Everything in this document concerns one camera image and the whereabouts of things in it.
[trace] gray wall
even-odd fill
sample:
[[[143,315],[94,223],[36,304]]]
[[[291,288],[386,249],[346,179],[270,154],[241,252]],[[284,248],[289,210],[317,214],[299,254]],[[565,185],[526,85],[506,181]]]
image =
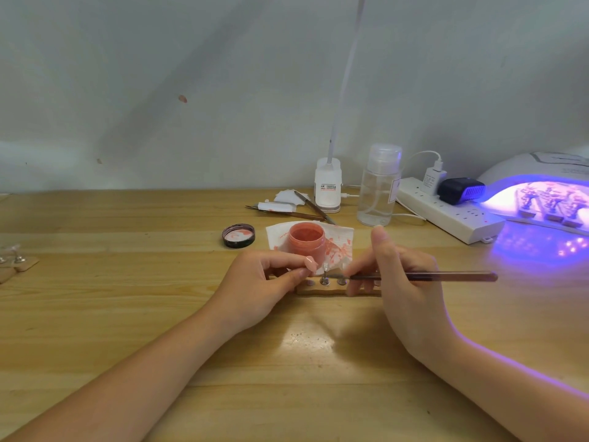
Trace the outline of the gray wall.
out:
[[[356,4],[0,0],[0,190],[311,185]],[[451,176],[579,145],[588,94],[589,0],[367,0],[344,182],[373,142]]]

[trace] pink jar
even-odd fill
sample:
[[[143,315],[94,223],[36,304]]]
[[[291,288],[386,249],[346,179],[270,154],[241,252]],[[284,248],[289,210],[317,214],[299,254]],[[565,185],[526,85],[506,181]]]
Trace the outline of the pink jar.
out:
[[[292,225],[286,240],[289,253],[311,256],[318,266],[325,261],[325,230],[313,222]]]

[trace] wooden table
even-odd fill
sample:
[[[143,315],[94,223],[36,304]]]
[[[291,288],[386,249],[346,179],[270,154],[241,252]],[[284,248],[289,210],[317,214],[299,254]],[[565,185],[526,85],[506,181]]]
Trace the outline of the wooden table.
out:
[[[222,246],[221,230],[250,223],[253,247],[266,248],[264,227],[285,220],[243,205],[275,192],[49,192],[0,202],[0,243],[40,257],[0,285],[0,437],[201,307],[238,252]],[[354,199],[334,218],[356,228],[356,254],[369,245]],[[589,251],[549,267],[520,260],[516,248],[522,238],[537,246],[543,236],[578,236],[508,223],[500,245],[466,246],[400,220],[387,228],[394,239],[442,269],[499,273],[496,284],[445,286],[464,334],[589,391]],[[288,297],[203,366],[149,440],[513,439],[408,356],[379,298]]]

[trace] power strip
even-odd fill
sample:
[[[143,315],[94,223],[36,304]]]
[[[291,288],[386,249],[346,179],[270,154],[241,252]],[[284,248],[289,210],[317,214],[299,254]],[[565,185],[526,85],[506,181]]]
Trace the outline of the power strip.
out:
[[[464,243],[491,243],[501,232],[505,220],[478,208],[476,203],[456,206],[445,203],[438,196],[422,192],[422,181],[403,178],[397,198],[424,219],[432,222]]]

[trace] paintbrush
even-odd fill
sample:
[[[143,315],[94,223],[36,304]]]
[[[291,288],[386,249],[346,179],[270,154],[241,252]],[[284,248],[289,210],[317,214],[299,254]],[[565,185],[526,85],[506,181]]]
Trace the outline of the paintbrush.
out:
[[[499,279],[497,273],[492,271],[446,271],[446,272],[409,272],[405,273],[410,281],[437,281],[437,282],[495,282]],[[353,274],[326,274],[329,279],[350,279],[351,281],[380,281],[380,273]]]
[[[298,196],[299,199],[303,200],[306,205],[310,206],[313,210],[315,210],[315,212],[317,214],[319,214],[321,217],[323,217],[327,223],[330,223],[332,225],[335,225],[335,222],[332,219],[330,219],[326,213],[324,213],[323,211],[321,211],[321,208],[319,206],[317,206],[314,203],[314,201],[309,200],[307,197],[305,197],[303,194],[301,194],[300,192],[298,192],[296,189],[295,189],[295,192],[294,193]]]
[[[316,215],[311,214],[303,214],[300,212],[284,212],[284,211],[266,211],[265,209],[259,209],[257,206],[247,206],[248,209],[254,209],[260,212],[268,212],[270,214],[281,214],[281,215],[289,215],[291,217],[298,217],[299,219],[307,219],[307,220],[318,220],[320,222],[324,222],[325,219],[323,217],[318,217]]]

